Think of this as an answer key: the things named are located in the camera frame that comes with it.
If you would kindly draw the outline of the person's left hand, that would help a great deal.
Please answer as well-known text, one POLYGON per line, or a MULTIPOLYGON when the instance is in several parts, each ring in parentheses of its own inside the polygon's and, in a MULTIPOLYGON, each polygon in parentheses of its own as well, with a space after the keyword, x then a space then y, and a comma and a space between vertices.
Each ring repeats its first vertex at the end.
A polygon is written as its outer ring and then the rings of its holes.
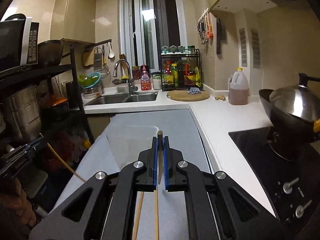
POLYGON ((1 239, 29 239, 36 216, 20 181, 8 185, 10 194, 1 191, 1 239))

